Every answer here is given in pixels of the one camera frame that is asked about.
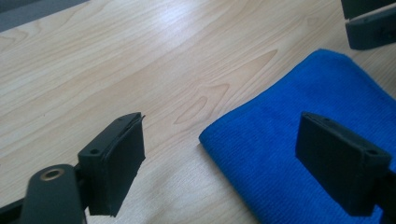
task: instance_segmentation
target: blue towel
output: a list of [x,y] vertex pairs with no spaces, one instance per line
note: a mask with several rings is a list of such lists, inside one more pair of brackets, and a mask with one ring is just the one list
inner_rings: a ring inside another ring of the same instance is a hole
[[396,155],[394,99],[347,56],[324,49],[208,126],[200,141],[262,223],[379,223],[378,207],[371,217],[346,214],[295,158],[303,111],[333,119]]

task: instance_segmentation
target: wooden table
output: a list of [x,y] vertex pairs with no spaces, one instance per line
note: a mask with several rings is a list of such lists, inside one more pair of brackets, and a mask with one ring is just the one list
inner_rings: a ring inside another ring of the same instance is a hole
[[91,0],[0,33],[0,206],[141,111],[147,159],[119,215],[89,223],[257,222],[198,135],[315,49],[396,97],[396,45],[351,50],[344,24],[337,0]]

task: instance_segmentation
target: metal screw hole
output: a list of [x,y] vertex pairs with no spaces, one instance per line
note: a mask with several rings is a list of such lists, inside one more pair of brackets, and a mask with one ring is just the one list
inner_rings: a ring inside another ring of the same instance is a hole
[[91,152],[92,155],[95,155],[95,154],[98,154],[98,153],[99,153],[99,150],[96,149],[96,148],[94,148],[94,149],[92,149],[90,152]]
[[61,176],[63,174],[64,174],[64,169],[55,168],[55,169],[46,171],[44,174],[42,174],[40,176],[40,179],[44,180],[44,181],[50,181],[50,180],[58,178],[59,176]]
[[375,150],[368,150],[367,152],[368,152],[369,154],[372,154],[372,155],[378,155],[378,152],[375,151]]

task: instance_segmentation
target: folded cloth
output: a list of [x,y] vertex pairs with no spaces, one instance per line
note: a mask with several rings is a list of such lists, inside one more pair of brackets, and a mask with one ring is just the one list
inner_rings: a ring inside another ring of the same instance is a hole
[[379,223],[378,207],[371,217],[346,214],[295,158],[303,111],[396,155],[394,99],[347,56],[325,49],[208,126],[200,141],[262,223]]

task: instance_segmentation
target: black plastic part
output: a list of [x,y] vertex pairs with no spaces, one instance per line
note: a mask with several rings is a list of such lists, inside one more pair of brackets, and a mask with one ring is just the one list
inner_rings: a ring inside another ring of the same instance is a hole
[[396,7],[346,23],[352,49],[373,49],[396,42]]
[[88,0],[0,0],[0,32]]
[[351,19],[396,3],[396,0],[341,0],[341,3],[343,5],[344,17]]
[[0,208],[0,223],[17,224],[20,222],[23,199]]
[[142,116],[114,120],[78,153],[80,173],[91,191],[91,215],[115,216],[145,159]]
[[32,176],[20,223],[86,223],[73,166],[55,165]]
[[342,125],[304,112],[296,156],[351,216],[370,216],[375,187],[389,173],[391,156]]
[[85,210],[92,197],[92,190],[90,189],[91,186],[89,186],[87,180],[82,176],[81,166],[79,164],[75,166],[75,173],[79,189],[79,198],[81,199],[82,208]]
[[384,211],[381,223],[396,223],[396,174],[389,172],[375,191],[375,201]]

